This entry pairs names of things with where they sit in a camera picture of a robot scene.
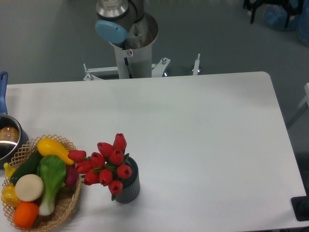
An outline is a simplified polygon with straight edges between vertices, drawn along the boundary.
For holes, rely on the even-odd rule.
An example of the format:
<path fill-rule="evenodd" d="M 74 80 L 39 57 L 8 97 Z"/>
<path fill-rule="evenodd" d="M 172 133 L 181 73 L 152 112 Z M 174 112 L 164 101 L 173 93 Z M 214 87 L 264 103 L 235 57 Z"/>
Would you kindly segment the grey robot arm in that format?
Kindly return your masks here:
<path fill-rule="evenodd" d="M 143 0 L 99 0 L 96 12 L 96 33 L 123 50 L 144 48 L 157 39 L 158 24 L 144 11 Z"/>

